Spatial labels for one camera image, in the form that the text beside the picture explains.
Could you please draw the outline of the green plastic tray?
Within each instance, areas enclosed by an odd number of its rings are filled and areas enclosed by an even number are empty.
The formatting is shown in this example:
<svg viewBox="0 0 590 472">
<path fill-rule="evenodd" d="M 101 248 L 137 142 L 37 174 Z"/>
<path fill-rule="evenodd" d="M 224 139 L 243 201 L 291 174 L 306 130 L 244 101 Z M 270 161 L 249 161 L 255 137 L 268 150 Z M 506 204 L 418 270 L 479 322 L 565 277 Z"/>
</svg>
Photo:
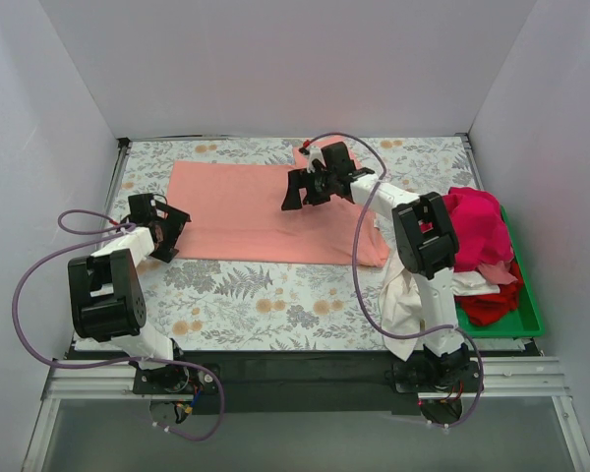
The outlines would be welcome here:
<svg viewBox="0 0 590 472">
<path fill-rule="evenodd" d="M 486 192 L 453 188 L 443 197 L 459 239 L 453 293 L 461 327 L 474 337 L 543 333 L 502 206 Z"/>
</svg>

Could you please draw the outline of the salmon pink t shirt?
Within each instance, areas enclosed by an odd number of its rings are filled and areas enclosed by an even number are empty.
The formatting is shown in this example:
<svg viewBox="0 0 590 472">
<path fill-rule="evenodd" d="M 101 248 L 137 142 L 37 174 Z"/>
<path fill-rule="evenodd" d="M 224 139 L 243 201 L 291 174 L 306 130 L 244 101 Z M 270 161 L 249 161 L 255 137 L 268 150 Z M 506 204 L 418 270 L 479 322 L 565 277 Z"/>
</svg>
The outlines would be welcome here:
<svg viewBox="0 0 590 472">
<path fill-rule="evenodd" d="M 368 212 L 334 197 L 281 208 L 289 165 L 178 160 L 167 200 L 191 216 L 176 247 L 181 259 L 382 267 L 389 247 Z"/>
</svg>

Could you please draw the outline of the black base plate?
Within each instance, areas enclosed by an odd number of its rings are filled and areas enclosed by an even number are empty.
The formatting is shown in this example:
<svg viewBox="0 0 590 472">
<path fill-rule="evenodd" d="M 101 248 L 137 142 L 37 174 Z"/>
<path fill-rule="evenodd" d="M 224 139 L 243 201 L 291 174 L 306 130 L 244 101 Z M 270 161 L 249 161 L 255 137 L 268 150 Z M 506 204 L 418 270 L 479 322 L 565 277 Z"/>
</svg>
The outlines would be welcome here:
<svg viewBox="0 0 590 472">
<path fill-rule="evenodd" d="M 384 412 L 417 415 L 420 395 L 454 402 L 479 391 L 479 367 L 436 367 L 418 353 L 404 363 L 388 351 L 195 351 L 185 361 L 220 379 L 225 397 L 205 387 L 198 415 Z"/>
</svg>

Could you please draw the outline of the red t shirt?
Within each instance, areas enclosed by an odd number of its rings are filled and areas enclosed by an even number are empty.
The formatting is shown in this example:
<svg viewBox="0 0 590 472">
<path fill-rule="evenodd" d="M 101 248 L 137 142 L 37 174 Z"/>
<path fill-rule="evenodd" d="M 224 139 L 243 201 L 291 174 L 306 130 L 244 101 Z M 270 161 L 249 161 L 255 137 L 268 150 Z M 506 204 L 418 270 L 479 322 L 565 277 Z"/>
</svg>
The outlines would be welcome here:
<svg viewBox="0 0 590 472">
<path fill-rule="evenodd" d="M 472 325 L 492 325 L 518 308 L 524 287 L 520 266 L 516 261 L 480 264 L 476 272 L 496 291 L 487 293 L 483 288 L 477 294 L 457 296 L 456 301 Z"/>
</svg>

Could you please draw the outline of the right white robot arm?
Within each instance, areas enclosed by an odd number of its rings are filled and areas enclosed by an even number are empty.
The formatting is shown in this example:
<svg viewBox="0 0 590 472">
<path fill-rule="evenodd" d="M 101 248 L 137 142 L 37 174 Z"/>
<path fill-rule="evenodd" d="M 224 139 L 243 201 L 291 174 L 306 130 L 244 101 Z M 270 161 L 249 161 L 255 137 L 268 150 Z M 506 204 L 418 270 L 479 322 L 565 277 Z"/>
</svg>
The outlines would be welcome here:
<svg viewBox="0 0 590 472">
<path fill-rule="evenodd" d="M 461 384 L 471 361 L 452 291 L 459 243 L 443 197 L 418 195 L 386 182 L 383 175 L 358 166 L 343 141 L 320 148 L 306 141 L 299 151 L 306 164 L 288 172 L 282 210 L 318 206 L 338 196 L 393 224 L 396 254 L 418 289 L 422 318 L 416 330 L 406 334 L 377 322 L 371 326 L 386 339 L 419 341 L 423 346 L 422 351 L 412 350 L 400 358 L 397 382 L 441 391 Z"/>
</svg>

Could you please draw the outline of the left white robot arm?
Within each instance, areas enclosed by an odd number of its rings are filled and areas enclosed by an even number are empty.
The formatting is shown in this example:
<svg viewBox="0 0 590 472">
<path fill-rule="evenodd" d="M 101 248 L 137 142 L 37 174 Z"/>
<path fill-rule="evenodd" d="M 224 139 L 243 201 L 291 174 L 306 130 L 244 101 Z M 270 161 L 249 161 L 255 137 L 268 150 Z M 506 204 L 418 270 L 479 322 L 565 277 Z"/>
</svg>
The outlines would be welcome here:
<svg viewBox="0 0 590 472">
<path fill-rule="evenodd" d="M 191 216 L 154 194 L 128 199 L 125 221 L 135 228 L 87 257 L 68 263 L 72 320 L 83 339 L 110 343 L 134 357 L 145 370 L 156 368 L 155 380 L 170 393 L 182 391 L 190 379 L 188 367 L 177 361 L 177 343 L 149 321 L 137 268 L 152 258 L 170 263 L 179 253 L 176 243 Z"/>
</svg>

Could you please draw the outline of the white t shirt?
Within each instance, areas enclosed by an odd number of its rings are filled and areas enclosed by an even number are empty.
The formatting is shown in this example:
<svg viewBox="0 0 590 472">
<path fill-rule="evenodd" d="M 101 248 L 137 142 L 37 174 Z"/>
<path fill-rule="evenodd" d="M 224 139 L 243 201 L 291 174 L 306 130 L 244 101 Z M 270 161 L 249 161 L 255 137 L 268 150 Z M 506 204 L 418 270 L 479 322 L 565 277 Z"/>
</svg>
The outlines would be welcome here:
<svg viewBox="0 0 590 472">
<path fill-rule="evenodd" d="M 500 288 L 478 271 L 444 268 L 432 279 L 413 274 L 393 253 L 379 296 L 384 346 L 402 361 L 409 360 L 418 349 L 427 349 L 438 358 L 452 354 L 465 343 L 455 329 L 458 318 L 454 298 L 499 292 Z"/>
</svg>

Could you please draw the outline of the magenta t shirt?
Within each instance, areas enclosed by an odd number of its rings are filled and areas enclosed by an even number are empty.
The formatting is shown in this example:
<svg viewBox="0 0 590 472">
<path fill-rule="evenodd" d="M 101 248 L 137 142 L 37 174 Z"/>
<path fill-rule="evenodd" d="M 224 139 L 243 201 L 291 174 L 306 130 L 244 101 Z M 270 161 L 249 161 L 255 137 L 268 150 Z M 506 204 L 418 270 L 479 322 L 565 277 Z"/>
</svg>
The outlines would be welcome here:
<svg viewBox="0 0 590 472">
<path fill-rule="evenodd" d="M 451 187 L 442 199 L 459 245 L 455 271 L 472 271 L 481 264 L 495 266 L 513 259 L 501 204 L 492 194 L 470 187 Z"/>
</svg>

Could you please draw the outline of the floral table mat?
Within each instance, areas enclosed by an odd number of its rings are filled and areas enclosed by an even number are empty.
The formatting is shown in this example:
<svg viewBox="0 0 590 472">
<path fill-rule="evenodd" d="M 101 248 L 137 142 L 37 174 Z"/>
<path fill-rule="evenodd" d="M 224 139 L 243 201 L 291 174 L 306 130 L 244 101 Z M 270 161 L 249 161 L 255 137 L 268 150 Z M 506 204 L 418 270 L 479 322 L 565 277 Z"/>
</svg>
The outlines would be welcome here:
<svg viewBox="0 0 590 472">
<path fill-rule="evenodd" d="M 178 160 L 290 164 L 300 139 L 228 138 L 135 141 L 124 161 L 110 214 L 127 200 L 164 194 Z M 367 138 L 351 149 L 366 166 L 418 194 L 473 186 L 463 141 L 446 138 Z M 368 324 L 378 312 L 380 268 L 177 259 L 148 260 L 138 269 L 152 324 L 184 350 L 381 350 Z"/>
</svg>

